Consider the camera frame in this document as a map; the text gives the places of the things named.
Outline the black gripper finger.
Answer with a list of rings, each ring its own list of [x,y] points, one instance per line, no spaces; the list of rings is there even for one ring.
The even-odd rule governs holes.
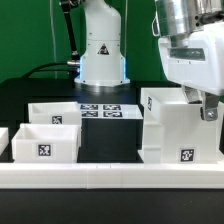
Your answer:
[[[188,104],[201,103],[199,93],[196,89],[188,87],[188,86],[183,86],[182,91]]]
[[[218,103],[219,103],[219,97],[216,95],[213,95],[208,92],[202,92],[202,119],[210,122],[215,121],[218,118]]]

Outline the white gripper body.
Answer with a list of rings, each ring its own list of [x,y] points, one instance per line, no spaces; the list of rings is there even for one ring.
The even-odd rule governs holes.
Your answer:
[[[189,36],[187,47],[172,48],[167,37],[158,40],[163,71],[169,81],[224,95],[224,22],[205,25]]]

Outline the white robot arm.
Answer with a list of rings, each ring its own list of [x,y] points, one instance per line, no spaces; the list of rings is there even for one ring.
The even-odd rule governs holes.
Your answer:
[[[224,0],[155,0],[153,35],[166,78],[189,103],[202,102],[205,121],[218,118],[224,96]]]

